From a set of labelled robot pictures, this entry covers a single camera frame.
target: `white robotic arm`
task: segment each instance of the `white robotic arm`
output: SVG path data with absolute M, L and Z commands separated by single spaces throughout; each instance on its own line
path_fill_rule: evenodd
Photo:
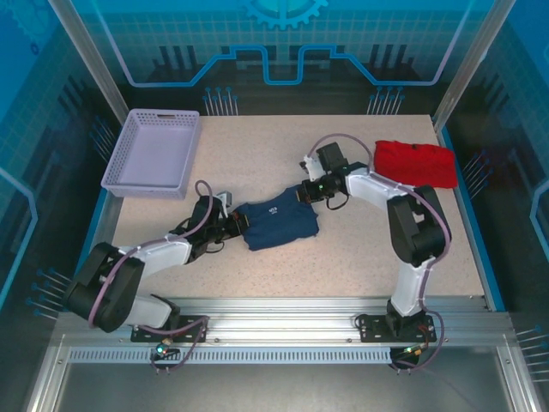
M 318 160 L 305 157 L 302 167 L 309 173 L 298 190 L 305 203 L 328 201 L 336 192 L 366 200 L 389 216 L 391 243 L 400 259 L 398 281 L 388 304 L 387 322 L 393 334 L 424 317 L 420 299 L 426 269 L 444 249 L 442 228 L 411 196 L 423 197 L 443 218 L 442 208 L 430 186 L 413 188 L 372 172 L 366 165 L 349 165 L 337 143 L 317 151 Z
M 163 269 L 195 261 L 212 243 L 220 244 L 242 234 L 248 222 L 244 215 L 227 213 L 231 200 L 229 192 L 214 196 L 212 209 L 205 218 L 210 199 L 200 197 L 191 218 L 180 223 L 164 238 L 138 246 L 137 251 L 134 246 L 117 248 L 107 243 L 96 245 L 67 288 L 63 304 L 85 319 L 92 316 L 93 308 L 97 306 L 93 322 L 105 332 L 111 332 L 122 324 L 159 329 L 177 323 L 178 308 L 159 296 L 137 295 L 139 284 L 142 279 Z M 199 227 L 201 221 L 204 222 L 203 227 Z M 184 237 L 186 232 L 189 232 L 187 238 Z M 134 252 L 122 260 L 130 251 Z M 101 296 L 100 290 L 120 260 L 122 262 L 116 275 Z

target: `red cloth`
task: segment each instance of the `red cloth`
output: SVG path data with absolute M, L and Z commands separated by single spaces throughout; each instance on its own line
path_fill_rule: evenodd
M 376 173 L 406 185 L 457 186 L 454 153 L 432 144 L 377 141 L 374 167 Z

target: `table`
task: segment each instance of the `table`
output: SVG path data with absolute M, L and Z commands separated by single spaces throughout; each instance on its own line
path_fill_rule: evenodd
M 376 140 L 437 144 L 431 119 L 423 115 L 202 118 L 187 198 L 125 198 L 114 245 L 137 245 L 176 227 L 190 216 L 198 179 L 207 180 L 214 193 L 230 191 L 233 206 L 275 197 L 306 179 L 299 162 L 318 138 L 336 132 L 359 137 L 372 151 Z M 337 142 L 349 162 L 367 161 L 356 142 Z M 437 194 L 453 241 L 449 255 L 435 267 L 427 293 L 483 294 L 454 192 L 437 189 Z M 327 210 L 324 203 L 314 209 L 320 227 L 314 238 L 263 251 L 249 251 L 241 238 L 230 239 L 221 253 L 152 275 L 140 290 L 165 297 L 211 298 L 391 295 L 398 260 L 386 214 L 359 199 L 338 211 Z

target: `gear logo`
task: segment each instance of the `gear logo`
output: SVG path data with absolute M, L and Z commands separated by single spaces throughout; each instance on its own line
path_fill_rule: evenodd
M 320 8 L 328 6 L 327 0 L 244 0 L 248 17 L 255 17 L 259 24 L 266 23 L 273 29 L 298 28 L 299 23 L 309 24 L 312 16 L 320 15 Z
M 47 0 L 0 0 L 0 12 L 9 11 L 17 26 L 33 42 L 47 33 L 50 6 Z

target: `navy blue t-shirt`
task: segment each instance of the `navy blue t-shirt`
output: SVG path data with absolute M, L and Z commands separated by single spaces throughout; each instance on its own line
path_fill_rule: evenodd
M 301 203 L 298 186 L 288 187 L 279 196 L 263 203 L 244 203 L 237 211 L 248 216 L 250 227 L 244 241 L 251 251 L 259 251 L 309 238 L 318 233 L 317 214 L 310 204 Z

